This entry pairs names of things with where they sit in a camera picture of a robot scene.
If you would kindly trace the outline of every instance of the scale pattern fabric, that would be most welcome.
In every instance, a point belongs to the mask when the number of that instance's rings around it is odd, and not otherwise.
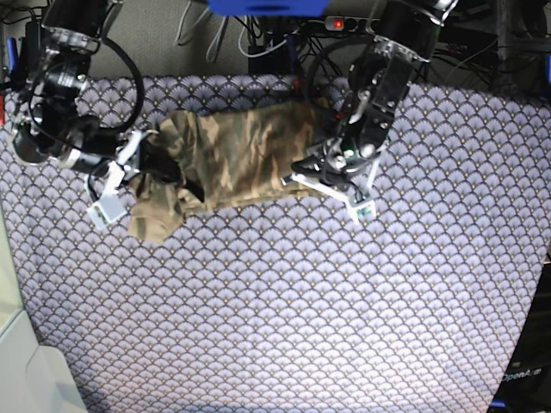
[[[267,105],[292,84],[147,79],[142,120]],[[322,89],[338,104],[345,85]],[[133,97],[98,81],[80,107],[115,123]],[[413,86],[377,220],[281,200],[192,217],[159,248],[127,237],[128,218],[98,233],[82,177],[20,167],[2,133],[22,295],[90,412],[484,412],[551,239],[550,128],[541,103]]]

